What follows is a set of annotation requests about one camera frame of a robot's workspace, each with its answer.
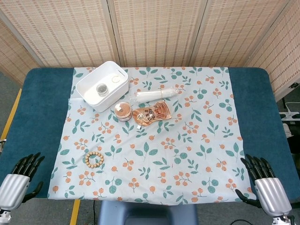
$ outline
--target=black cable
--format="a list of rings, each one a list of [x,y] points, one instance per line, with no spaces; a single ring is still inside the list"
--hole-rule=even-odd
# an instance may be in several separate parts
[[[246,222],[246,223],[248,223],[248,224],[250,224],[250,225],[253,225],[252,223],[250,223],[250,222],[248,222],[248,221],[246,221],[246,220],[244,220],[244,219],[236,219],[236,220],[234,220],[230,225],[233,225],[235,222],[238,222],[238,221],[244,221],[244,222]]]
[[[94,225],[96,225],[95,200],[94,200],[94,203],[93,203],[93,210],[94,210]]]

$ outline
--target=white plastic basket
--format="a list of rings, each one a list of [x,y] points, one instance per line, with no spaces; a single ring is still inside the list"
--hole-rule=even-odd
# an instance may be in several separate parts
[[[107,95],[98,94],[99,84],[107,86]],[[115,62],[107,61],[81,79],[76,89],[91,107],[103,112],[129,90],[128,74]]]

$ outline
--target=robotic hand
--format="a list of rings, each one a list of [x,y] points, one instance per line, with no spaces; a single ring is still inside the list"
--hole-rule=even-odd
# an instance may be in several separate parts
[[[0,225],[8,225],[11,220],[10,212],[17,209],[21,203],[37,196],[41,190],[43,182],[39,182],[32,193],[25,195],[32,177],[45,158],[42,156],[36,161],[40,154],[39,152],[21,158],[11,174],[5,177],[0,186]]]
[[[295,217],[288,216],[292,206],[286,196],[285,190],[278,178],[264,158],[246,155],[250,163],[241,158],[254,182],[259,200],[248,199],[239,190],[235,190],[239,198],[250,205],[262,208],[266,214],[273,217],[273,225],[296,225]]]

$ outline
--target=floral tablecloth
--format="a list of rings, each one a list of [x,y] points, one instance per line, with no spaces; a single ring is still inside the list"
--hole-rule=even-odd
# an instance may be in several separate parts
[[[172,118],[140,130],[134,119],[118,121],[114,105],[99,113],[80,98],[75,85],[93,69],[74,69],[48,198],[176,205],[239,201],[236,188],[255,198],[240,161],[243,140],[228,68],[124,68],[129,92],[119,101],[137,91],[179,89],[165,99]],[[104,155],[100,167],[86,165],[90,151]]]

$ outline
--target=woven panel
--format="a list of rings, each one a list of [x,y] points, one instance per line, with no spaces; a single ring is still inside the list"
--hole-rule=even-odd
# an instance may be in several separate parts
[[[0,7],[48,67],[115,59],[99,0],[2,0]]]
[[[213,0],[191,65],[243,66],[286,0]]]
[[[294,77],[300,77],[300,2],[290,6],[248,63],[264,68],[270,75],[273,91],[287,88]]]
[[[39,67],[28,51],[0,20],[0,68],[18,83],[23,84],[26,74]]]
[[[114,0],[126,67],[186,66],[199,0]]]

